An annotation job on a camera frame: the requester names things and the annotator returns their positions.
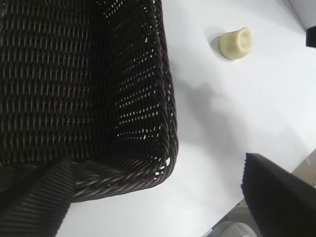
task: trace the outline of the woven basket wall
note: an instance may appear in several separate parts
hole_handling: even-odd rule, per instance
[[[66,156],[73,201],[156,186],[176,130],[160,0],[0,0],[2,191]]]

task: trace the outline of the black object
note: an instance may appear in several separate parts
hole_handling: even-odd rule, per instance
[[[74,194],[69,158],[45,164],[0,195],[0,237],[49,237],[61,225]]]
[[[258,154],[247,154],[242,191],[264,237],[315,236],[316,190]]]
[[[316,48],[316,26],[306,30],[306,46]]]
[[[70,201],[162,183],[176,132],[160,0],[0,0],[0,228],[54,235]]]

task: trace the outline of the white table surface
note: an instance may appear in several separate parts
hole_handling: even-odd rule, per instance
[[[285,1],[163,0],[163,10],[174,173],[150,190],[72,204],[58,237],[201,237],[243,198],[246,151],[292,171],[316,146],[316,50]],[[242,27],[253,50],[229,62],[214,38]]]

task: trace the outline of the black wicker basket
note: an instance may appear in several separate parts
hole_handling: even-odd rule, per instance
[[[66,156],[75,202],[163,182],[178,142],[161,1],[0,0],[0,116],[2,191]]]

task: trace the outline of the white surface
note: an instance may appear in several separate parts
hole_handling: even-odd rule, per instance
[[[291,171],[315,148],[316,51],[284,1],[163,8],[179,122],[174,173],[150,190],[73,204],[58,237],[200,237],[242,199],[246,151]],[[228,62],[213,39],[245,26],[252,52]]]
[[[291,3],[306,29],[316,26],[315,0],[291,0]]]

